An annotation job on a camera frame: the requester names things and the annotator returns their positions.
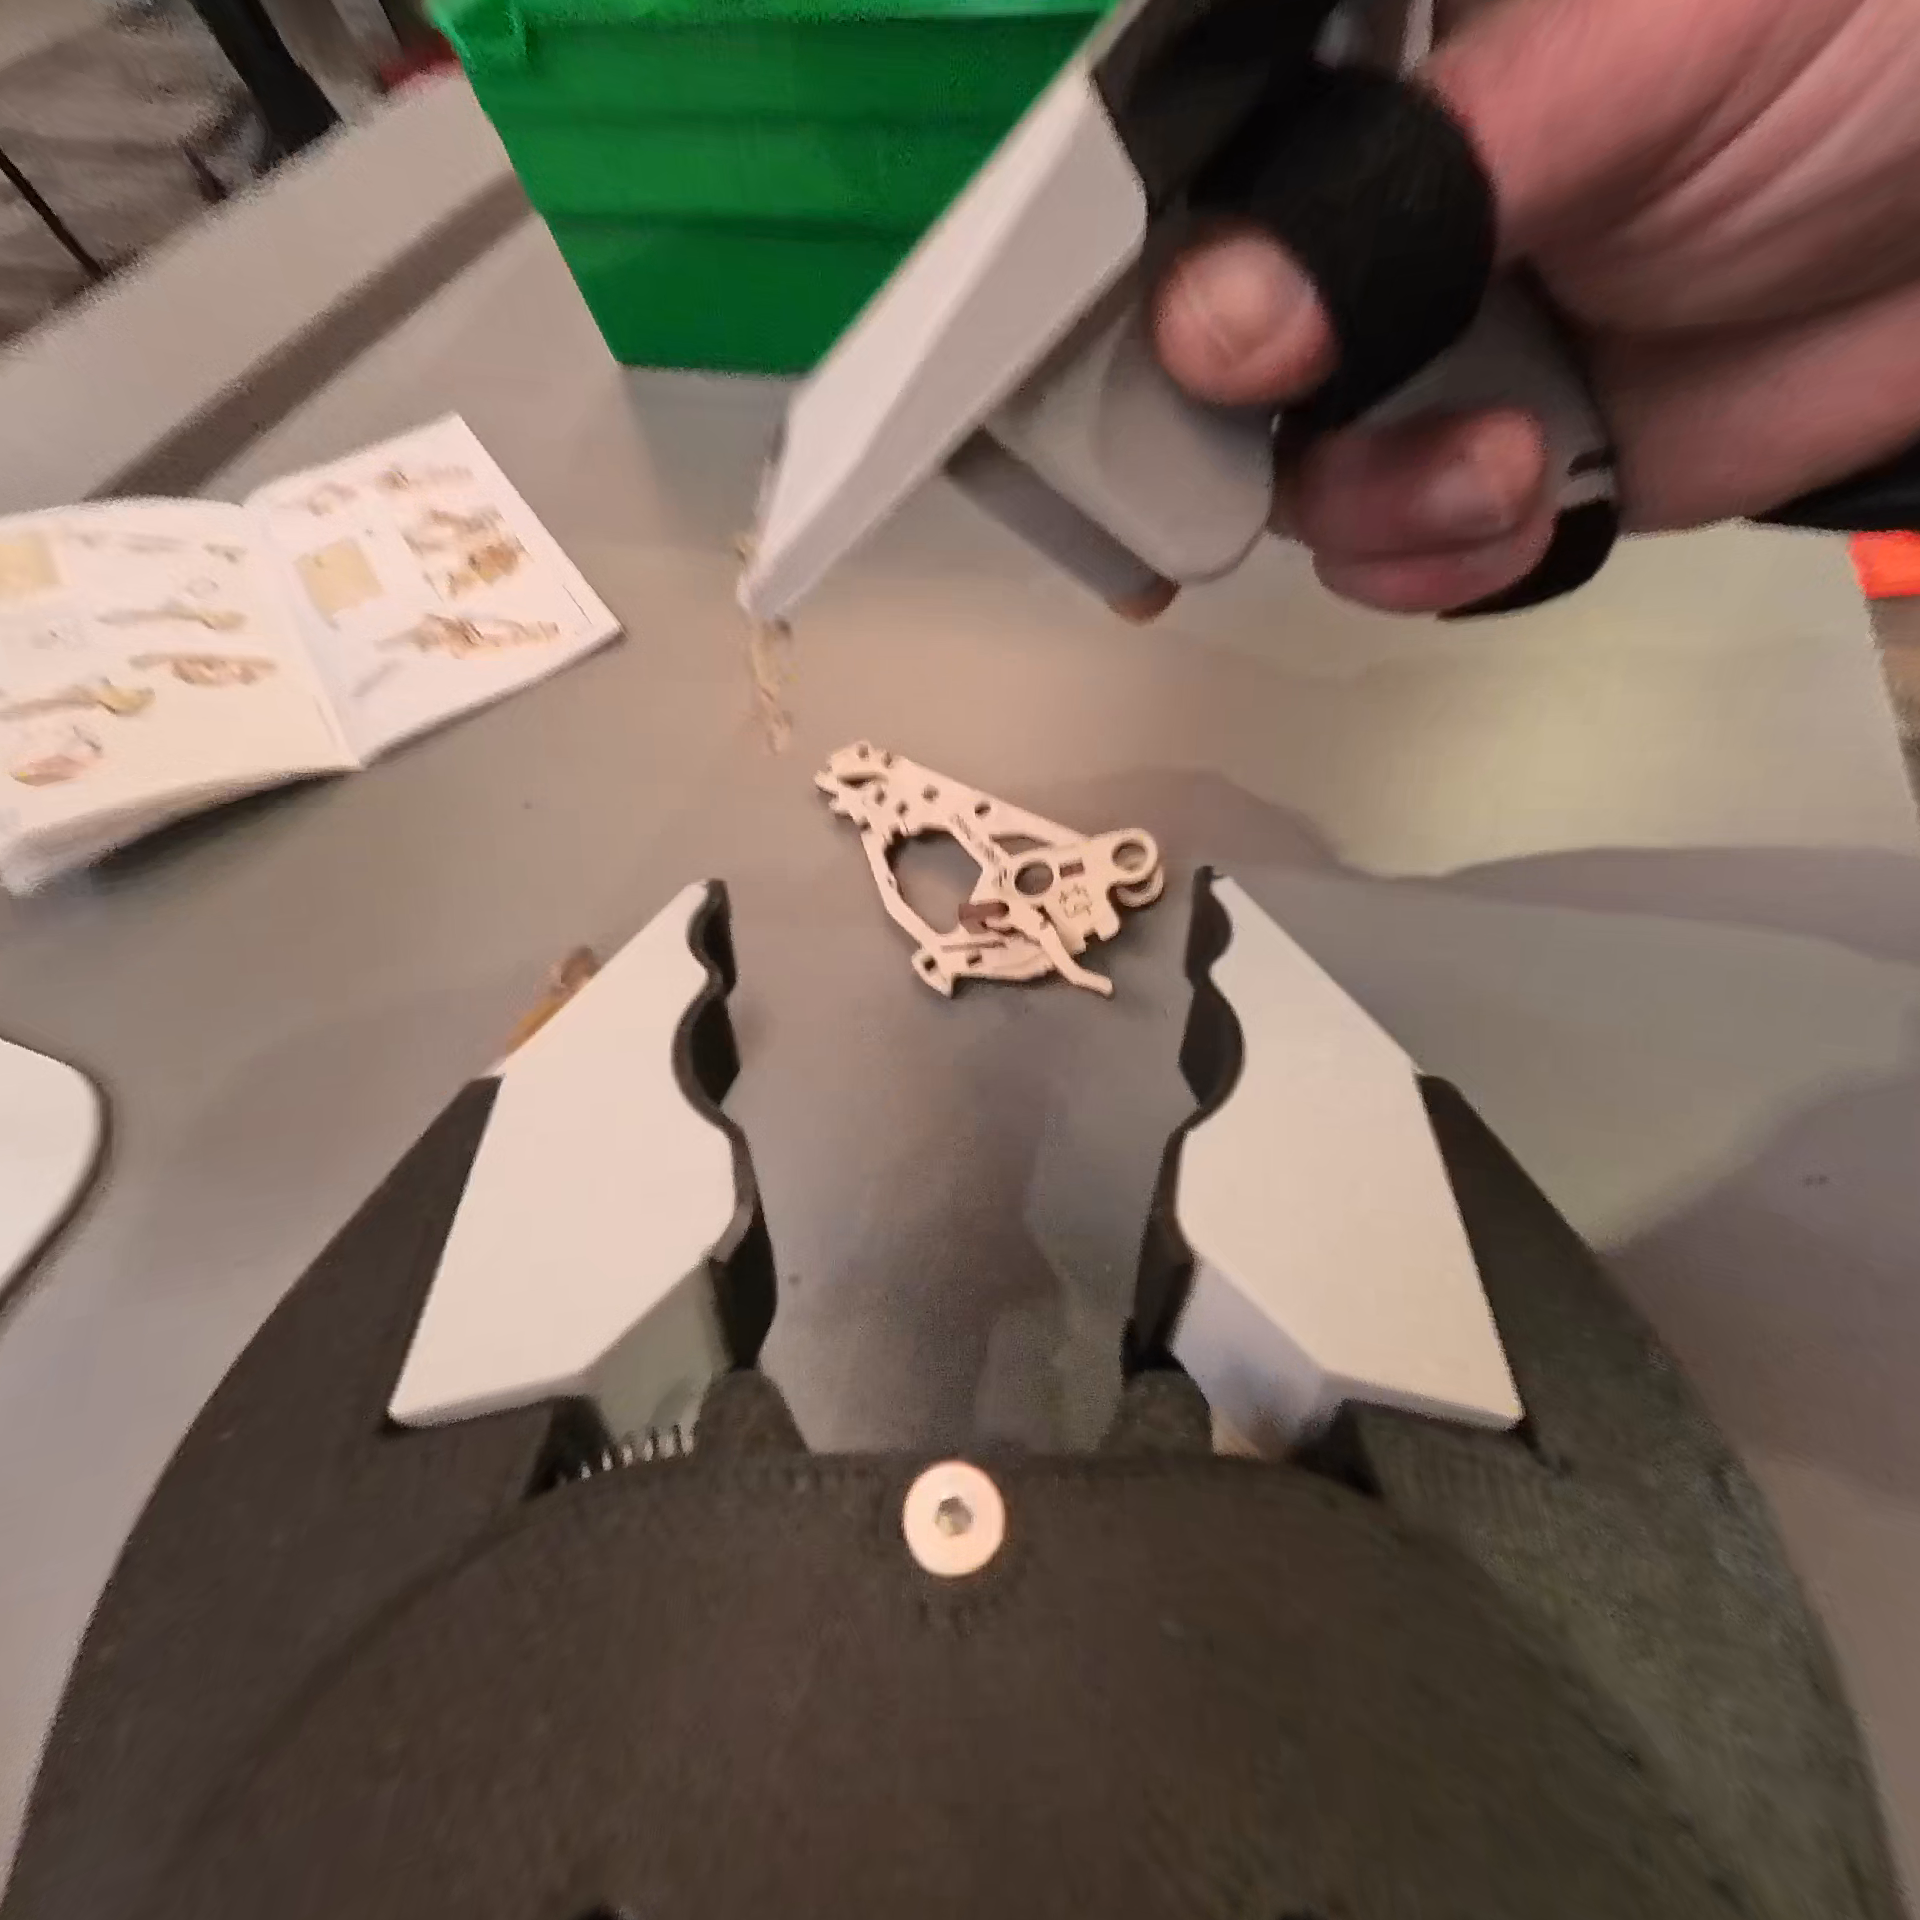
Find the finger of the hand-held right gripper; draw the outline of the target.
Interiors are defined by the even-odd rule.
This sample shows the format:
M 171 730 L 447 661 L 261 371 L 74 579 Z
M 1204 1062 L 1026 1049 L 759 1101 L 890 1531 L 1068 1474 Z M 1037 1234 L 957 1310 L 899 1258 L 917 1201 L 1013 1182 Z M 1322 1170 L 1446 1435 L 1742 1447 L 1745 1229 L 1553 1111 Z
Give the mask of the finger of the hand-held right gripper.
M 1117 5 L 786 405 L 739 605 L 781 619 L 1135 263 L 1147 200 L 1094 82 Z

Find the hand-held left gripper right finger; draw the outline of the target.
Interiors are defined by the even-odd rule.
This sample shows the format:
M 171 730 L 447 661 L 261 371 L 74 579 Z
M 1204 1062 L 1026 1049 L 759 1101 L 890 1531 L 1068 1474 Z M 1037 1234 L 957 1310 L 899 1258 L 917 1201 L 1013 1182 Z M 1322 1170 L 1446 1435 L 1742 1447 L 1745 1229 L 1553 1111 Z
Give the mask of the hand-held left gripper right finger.
M 1215 1445 L 1282 1458 L 1348 1409 L 1514 1433 L 1519 1390 L 1425 1079 L 1234 881 L 1193 878 L 1179 1071 L 1124 1363 L 1172 1367 Z

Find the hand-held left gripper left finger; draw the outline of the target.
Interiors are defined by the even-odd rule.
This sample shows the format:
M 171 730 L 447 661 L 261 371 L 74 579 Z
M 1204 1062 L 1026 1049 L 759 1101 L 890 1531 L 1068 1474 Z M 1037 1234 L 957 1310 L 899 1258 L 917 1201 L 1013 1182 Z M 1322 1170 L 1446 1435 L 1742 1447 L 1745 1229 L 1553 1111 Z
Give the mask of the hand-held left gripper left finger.
M 739 1075 L 730 890 L 679 890 L 492 1075 L 492 1110 L 391 1393 L 399 1426 L 578 1405 L 692 1426 L 755 1367 L 775 1249 Z

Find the small wooden model part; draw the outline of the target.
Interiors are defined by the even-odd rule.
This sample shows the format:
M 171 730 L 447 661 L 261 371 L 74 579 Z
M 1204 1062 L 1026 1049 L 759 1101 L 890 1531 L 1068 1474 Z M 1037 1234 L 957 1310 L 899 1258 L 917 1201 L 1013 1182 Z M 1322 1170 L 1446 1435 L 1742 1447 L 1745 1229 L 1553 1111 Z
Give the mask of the small wooden model part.
M 755 726 L 763 747 L 770 754 L 785 754 L 791 747 L 796 730 L 789 703 L 796 674 L 796 638 L 791 622 L 785 616 L 762 617 L 748 611 L 746 591 L 748 574 L 757 559 L 757 538 L 753 533 L 737 536 L 734 551 L 739 561 L 737 607 L 748 646 Z

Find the wooden model assembly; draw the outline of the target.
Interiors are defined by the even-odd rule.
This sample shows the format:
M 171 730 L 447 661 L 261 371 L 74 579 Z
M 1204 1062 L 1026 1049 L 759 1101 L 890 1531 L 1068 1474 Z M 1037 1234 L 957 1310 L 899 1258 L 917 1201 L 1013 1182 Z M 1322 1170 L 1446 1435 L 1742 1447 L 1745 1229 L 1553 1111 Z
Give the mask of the wooden model assembly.
M 922 986 L 948 1000 L 963 986 L 1055 977 L 1114 997 L 1084 954 L 1162 898 L 1166 867 L 1150 832 L 1085 834 L 870 741 L 833 753 L 812 783 L 829 815 L 857 831 L 879 905 L 915 947 Z M 907 901 L 897 874 L 901 848 L 933 840 L 954 843 L 973 872 L 947 929 Z

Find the person's right hand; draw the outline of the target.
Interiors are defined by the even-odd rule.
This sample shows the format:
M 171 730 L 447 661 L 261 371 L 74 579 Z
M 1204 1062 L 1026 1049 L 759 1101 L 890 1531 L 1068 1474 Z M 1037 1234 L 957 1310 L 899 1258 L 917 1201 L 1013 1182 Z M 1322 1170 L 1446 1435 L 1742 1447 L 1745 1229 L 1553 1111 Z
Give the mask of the person's right hand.
M 1446 5 L 1428 93 L 1493 181 L 1503 263 L 1583 338 L 1633 536 L 1775 513 L 1916 450 L 1917 7 Z M 1162 277 L 1155 345 L 1199 401 L 1286 405 L 1334 371 L 1307 273 L 1247 224 Z M 1276 527 L 1334 595 L 1457 613 L 1554 523 L 1517 408 L 1307 449 Z

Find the small wooden scrap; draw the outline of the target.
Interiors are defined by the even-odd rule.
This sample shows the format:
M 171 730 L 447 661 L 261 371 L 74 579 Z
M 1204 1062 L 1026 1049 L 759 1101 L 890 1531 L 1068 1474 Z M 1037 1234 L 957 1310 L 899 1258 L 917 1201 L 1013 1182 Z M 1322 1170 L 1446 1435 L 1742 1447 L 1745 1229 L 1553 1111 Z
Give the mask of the small wooden scrap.
M 550 1024 L 593 983 L 599 969 L 601 962 L 589 947 L 571 949 L 549 974 L 535 1006 L 517 1022 L 507 1041 L 507 1055 L 521 1049 L 541 1027 Z

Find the green plastic bin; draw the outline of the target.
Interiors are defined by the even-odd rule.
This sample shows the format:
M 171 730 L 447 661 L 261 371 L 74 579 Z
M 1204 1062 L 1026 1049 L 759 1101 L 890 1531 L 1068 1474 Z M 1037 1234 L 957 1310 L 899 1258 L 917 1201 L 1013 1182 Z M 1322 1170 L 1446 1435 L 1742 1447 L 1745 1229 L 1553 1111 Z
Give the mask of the green plastic bin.
M 614 361 L 807 374 L 1090 3 L 428 5 Z

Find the open instruction booklet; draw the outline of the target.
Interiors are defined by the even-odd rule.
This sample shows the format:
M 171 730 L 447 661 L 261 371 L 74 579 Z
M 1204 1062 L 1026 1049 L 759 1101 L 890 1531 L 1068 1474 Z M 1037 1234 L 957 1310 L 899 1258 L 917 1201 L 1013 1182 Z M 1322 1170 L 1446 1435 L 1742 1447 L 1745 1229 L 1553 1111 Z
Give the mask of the open instruction booklet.
M 4 517 L 4 894 L 358 773 L 619 634 L 460 416 L 236 505 Z

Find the dark furniture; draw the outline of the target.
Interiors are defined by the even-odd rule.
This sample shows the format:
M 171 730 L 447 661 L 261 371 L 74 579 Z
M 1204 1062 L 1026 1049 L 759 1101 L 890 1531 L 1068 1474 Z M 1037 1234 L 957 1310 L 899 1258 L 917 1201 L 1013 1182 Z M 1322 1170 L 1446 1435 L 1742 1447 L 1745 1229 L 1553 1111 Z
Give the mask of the dark furniture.
M 4 3 L 2 344 L 447 63 L 428 5 Z

